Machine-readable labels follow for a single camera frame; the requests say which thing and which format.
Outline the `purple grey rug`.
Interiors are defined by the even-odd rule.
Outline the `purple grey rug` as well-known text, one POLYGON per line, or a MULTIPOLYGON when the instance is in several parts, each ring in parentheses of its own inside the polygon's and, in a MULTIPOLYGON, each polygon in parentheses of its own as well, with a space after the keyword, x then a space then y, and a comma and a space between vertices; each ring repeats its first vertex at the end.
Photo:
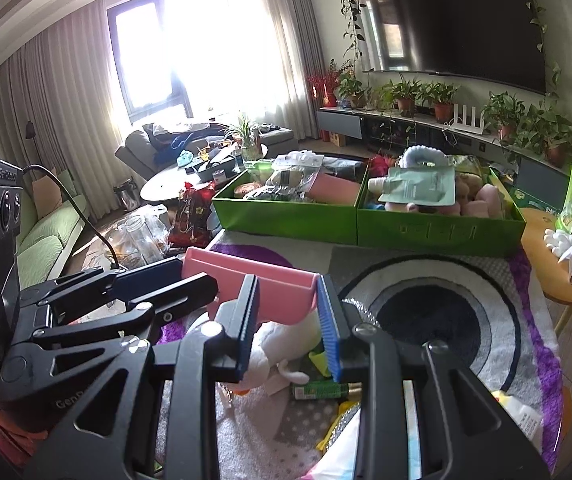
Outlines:
MULTIPOLYGON (((557 462, 562 370, 557 341, 527 258, 438 257, 308 243, 223 231, 210 249, 329 275, 341 298, 356 298, 394 338, 441 340, 491 390, 543 416, 542 458, 557 462)), ((316 449, 337 415, 332 401, 254 390, 216 406, 225 479, 350 478, 356 426, 349 422, 322 455, 316 449)))

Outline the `pink plastic clip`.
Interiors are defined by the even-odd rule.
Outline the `pink plastic clip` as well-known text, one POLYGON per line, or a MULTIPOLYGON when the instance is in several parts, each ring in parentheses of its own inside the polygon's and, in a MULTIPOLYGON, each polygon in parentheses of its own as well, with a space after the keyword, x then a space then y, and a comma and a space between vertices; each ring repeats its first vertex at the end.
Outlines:
POLYGON ((257 324, 272 321, 285 325, 300 323, 316 308, 318 276, 303 270, 188 248, 182 264, 182 278, 205 273, 218 282, 216 299, 207 306, 210 320, 224 302, 236 299, 247 274, 259 281, 260 304, 257 324))

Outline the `left green storage box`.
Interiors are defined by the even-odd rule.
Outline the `left green storage box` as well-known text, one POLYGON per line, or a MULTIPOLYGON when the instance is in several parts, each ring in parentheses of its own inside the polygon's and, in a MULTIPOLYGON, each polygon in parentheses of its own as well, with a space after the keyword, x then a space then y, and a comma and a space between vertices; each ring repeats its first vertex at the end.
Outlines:
POLYGON ((223 229, 254 235, 279 236, 341 245, 358 244, 356 205, 366 166, 364 160, 328 158, 338 168, 335 188, 347 183, 356 192, 346 204, 294 202, 293 200, 243 200, 234 197, 239 185, 250 181, 247 171, 235 178, 212 199, 223 229))

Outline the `round coffee table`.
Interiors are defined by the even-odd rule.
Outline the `round coffee table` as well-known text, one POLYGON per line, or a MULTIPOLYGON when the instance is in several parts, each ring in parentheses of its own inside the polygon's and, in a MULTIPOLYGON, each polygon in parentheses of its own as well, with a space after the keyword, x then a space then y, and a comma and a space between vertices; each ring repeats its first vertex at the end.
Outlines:
POLYGON ((216 165, 190 164, 184 168, 171 165, 149 179, 141 188, 141 199, 147 203, 159 204, 177 200, 187 183, 198 185, 216 182, 222 186, 238 177, 244 171, 240 158, 228 157, 216 165))

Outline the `silver steel wool scrubber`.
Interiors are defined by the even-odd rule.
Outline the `silver steel wool scrubber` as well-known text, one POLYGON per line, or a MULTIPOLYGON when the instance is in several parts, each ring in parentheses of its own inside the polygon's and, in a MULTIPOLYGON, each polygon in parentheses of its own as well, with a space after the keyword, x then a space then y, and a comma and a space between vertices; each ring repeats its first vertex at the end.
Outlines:
POLYGON ((351 306, 354 310, 356 310, 356 313, 359 315, 362 323, 370 324, 376 328, 380 328, 380 324, 377 321, 376 316, 370 310, 368 310, 360 300, 357 300, 356 298, 344 298, 342 302, 345 306, 351 306))

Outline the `yellow scrubber sponge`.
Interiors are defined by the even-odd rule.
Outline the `yellow scrubber sponge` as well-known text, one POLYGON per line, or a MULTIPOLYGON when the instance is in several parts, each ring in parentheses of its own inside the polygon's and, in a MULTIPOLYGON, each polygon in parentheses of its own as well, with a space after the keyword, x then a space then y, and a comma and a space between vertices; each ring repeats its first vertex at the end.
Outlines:
POLYGON ((344 401, 338 405, 337 416, 330 425, 325 437, 316 445, 318 452, 324 455, 329 450, 360 407, 361 403, 359 401, 344 401))

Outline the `red patterned bag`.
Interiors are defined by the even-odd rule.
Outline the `red patterned bag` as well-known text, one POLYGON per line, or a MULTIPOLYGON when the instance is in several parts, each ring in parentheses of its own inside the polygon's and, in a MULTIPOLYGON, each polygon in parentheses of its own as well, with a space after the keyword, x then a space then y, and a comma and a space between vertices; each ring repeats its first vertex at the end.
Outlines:
POLYGON ((210 240, 208 218, 211 201, 216 194, 213 182, 190 184, 186 182, 179 195, 179 206, 168 235, 173 248, 205 248, 210 240))

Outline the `green medicine bottle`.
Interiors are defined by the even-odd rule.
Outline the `green medicine bottle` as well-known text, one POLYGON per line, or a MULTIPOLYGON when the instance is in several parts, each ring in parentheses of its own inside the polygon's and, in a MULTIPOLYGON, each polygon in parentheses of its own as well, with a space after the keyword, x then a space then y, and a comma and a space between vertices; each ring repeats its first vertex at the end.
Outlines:
POLYGON ((332 380, 318 380, 307 385, 292 386, 292 397, 297 401, 349 399, 360 396, 361 390, 359 382, 341 384, 332 380))

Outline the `grey green face mask pack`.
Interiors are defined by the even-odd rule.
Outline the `grey green face mask pack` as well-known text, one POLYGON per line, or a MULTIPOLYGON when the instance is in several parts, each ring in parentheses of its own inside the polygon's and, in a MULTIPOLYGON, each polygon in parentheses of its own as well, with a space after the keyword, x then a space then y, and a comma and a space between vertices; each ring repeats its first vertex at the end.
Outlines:
POLYGON ((456 202, 455 170, 452 166, 390 168, 379 200, 428 207, 452 206, 456 202))

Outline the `black wall television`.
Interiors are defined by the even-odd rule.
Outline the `black wall television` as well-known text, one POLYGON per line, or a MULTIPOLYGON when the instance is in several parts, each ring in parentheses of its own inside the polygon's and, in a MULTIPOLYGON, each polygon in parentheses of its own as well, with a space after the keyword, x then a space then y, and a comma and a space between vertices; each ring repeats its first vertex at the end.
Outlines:
POLYGON ((367 72, 483 79, 544 93, 532 0, 351 0, 367 72))

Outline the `grey sofa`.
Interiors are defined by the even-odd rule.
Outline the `grey sofa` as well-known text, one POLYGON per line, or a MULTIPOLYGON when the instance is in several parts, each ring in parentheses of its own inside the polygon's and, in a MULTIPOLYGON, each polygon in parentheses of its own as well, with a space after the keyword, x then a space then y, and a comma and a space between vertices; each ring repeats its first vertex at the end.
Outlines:
POLYGON ((146 124, 129 133, 115 156, 144 180, 175 166, 182 151, 196 153, 198 142, 189 132, 169 132, 160 125, 146 124))

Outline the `right green storage box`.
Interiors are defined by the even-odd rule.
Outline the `right green storage box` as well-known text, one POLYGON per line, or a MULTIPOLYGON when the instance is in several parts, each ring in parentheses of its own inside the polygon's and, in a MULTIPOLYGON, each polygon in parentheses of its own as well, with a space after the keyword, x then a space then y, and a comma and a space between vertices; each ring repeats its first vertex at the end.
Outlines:
POLYGON ((356 202, 356 244, 423 254, 504 258, 521 246, 526 220, 492 169, 484 180, 498 188, 510 204, 501 219, 395 212, 372 209, 364 178, 356 202))

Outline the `blue fluffy headband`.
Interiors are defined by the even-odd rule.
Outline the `blue fluffy headband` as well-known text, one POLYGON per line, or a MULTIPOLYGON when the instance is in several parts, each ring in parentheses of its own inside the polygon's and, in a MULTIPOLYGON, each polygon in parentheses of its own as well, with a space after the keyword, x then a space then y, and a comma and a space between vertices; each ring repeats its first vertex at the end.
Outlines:
POLYGON ((425 145, 413 145, 407 148, 398 161, 400 168, 419 166, 449 166, 450 160, 442 151, 425 145))

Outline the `white plush bunny toy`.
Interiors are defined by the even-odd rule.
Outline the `white plush bunny toy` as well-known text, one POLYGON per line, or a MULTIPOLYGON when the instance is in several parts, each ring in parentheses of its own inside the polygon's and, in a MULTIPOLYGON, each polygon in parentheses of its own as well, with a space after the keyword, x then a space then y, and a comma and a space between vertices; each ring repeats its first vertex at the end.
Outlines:
POLYGON ((290 366, 312 351, 322 339, 318 309, 295 325, 263 323, 252 341, 248 367, 239 382, 224 382, 232 393, 243 394, 262 389, 268 396, 290 385, 303 386, 310 376, 290 366))

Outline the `glass jars cluster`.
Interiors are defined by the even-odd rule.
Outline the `glass jars cluster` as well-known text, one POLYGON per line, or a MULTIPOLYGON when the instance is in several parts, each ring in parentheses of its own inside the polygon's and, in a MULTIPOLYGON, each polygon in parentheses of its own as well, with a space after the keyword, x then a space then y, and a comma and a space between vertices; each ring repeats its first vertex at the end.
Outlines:
POLYGON ((167 208, 164 205, 145 205, 118 220, 105 237, 120 266, 132 270, 166 258, 169 232, 167 208))

